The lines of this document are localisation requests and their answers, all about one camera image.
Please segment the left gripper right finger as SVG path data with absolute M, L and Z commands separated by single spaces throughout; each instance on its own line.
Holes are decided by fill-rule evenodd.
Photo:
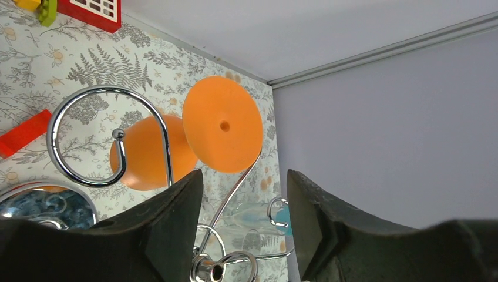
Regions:
M 302 281 L 496 281 L 497 220 L 415 229 L 369 214 L 303 173 L 287 173 Z

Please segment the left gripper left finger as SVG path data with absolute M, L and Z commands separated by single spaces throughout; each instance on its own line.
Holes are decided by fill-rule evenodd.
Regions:
M 1 221 L 2 281 L 188 281 L 203 174 L 86 230 Z

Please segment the orange wine glass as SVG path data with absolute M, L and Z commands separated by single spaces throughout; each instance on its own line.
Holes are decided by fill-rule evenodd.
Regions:
M 198 81 L 188 92 L 181 117 L 163 115 L 169 137 L 173 180 L 189 174 L 197 162 L 222 173 L 248 169 L 260 155 L 263 122 L 251 95 L 221 76 Z M 120 182 L 134 190 L 167 186 L 163 134 L 146 117 L 125 129 L 127 169 Z

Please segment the blue wine glass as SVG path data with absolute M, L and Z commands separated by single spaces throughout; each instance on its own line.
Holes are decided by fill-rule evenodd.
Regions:
M 275 220 L 276 223 L 287 223 L 288 226 L 277 226 L 277 230 L 280 235 L 284 236 L 290 236 L 292 237 L 292 225 L 291 225 L 291 219 L 290 219 L 290 213 L 288 206 L 282 205 L 281 207 L 278 207 L 277 211 L 274 213 L 273 219 Z

